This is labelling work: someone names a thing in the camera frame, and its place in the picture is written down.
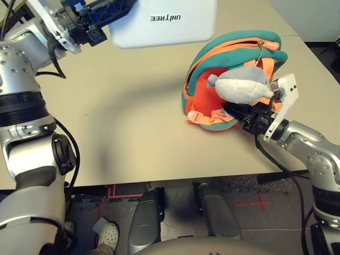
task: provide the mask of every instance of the person's foot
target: person's foot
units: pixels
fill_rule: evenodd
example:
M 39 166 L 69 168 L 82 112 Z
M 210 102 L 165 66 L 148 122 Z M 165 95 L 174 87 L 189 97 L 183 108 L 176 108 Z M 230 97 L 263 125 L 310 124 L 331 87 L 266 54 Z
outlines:
M 118 227 L 114 223 L 108 222 L 104 225 L 104 227 L 100 231 L 98 245 L 102 243 L 106 244 L 110 246 L 114 251 L 117 246 L 118 235 L 119 235 Z

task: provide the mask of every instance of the white box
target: white box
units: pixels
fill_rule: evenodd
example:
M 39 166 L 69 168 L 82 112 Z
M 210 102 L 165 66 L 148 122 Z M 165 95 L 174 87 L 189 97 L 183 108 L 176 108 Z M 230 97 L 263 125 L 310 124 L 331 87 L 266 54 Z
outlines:
M 138 0 L 128 15 L 109 25 L 119 48 L 193 43 L 215 31 L 217 0 Z

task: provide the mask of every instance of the red tape mark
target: red tape mark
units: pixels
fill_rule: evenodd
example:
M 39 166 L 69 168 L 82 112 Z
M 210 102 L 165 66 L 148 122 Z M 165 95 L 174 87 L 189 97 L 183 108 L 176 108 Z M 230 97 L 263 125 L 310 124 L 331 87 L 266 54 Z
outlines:
M 265 211 L 264 205 L 270 204 L 269 201 L 262 201 L 262 197 L 260 192 L 257 192 L 257 197 L 259 198 L 259 202 L 254 203 L 238 203 L 235 205 L 235 207 L 245 207 L 245 206 L 260 206 L 261 211 Z
M 116 195 L 116 184 L 113 185 L 113 194 L 111 195 L 111 188 L 107 189 L 107 198 L 139 198 L 143 194 L 132 194 L 132 195 Z
M 265 208 L 264 208 L 264 206 L 263 206 L 263 204 L 262 204 L 262 198 L 261 198 L 261 194 L 260 194 L 260 192 L 259 192 L 259 191 L 257 192 L 257 196 L 258 196 L 258 198 L 259 198 L 259 201 L 260 201 L 260 207 L 261 207 L 261 210 L 262 210 L 262 211 L 265 211 Z

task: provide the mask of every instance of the plush toy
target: plush toy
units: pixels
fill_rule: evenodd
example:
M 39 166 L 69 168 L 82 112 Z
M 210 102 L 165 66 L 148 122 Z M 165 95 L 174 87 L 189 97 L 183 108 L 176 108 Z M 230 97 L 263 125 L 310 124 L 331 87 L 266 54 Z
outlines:
M 220 98 L 236 104 L 254 104 L 262 97 L 271 98 L 270 82 L 257 66 L 243 66 L 228 70 L 219 77 L 211 74 L 208 86 L 215 86 Z

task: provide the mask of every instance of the beige table surface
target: beige table surface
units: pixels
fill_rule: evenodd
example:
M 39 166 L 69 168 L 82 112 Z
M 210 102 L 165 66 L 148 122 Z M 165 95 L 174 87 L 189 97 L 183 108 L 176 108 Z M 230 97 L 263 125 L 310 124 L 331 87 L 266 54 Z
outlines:
M 219 1 L 215 36 L 241 29 L 268 29 L 282 37 L 289 59 L 275 77 L 294 73 L 300 93 L 287 118 L 339 144 L 340 85 L 293 29 L 267 1 Z M 66 80 L 38 78 L 49 112 L 79 144 L 77 186 L 278 171 L 241 129 L 208 132 L 185 121 L 183 81 L 204 44 L 121 50 L 106 41 L 62 59 Z M 270 148 L 290 169 L 304 168 L 287 152 Z M 2 159 L 0 169 L 0 189 L 14 188 Z

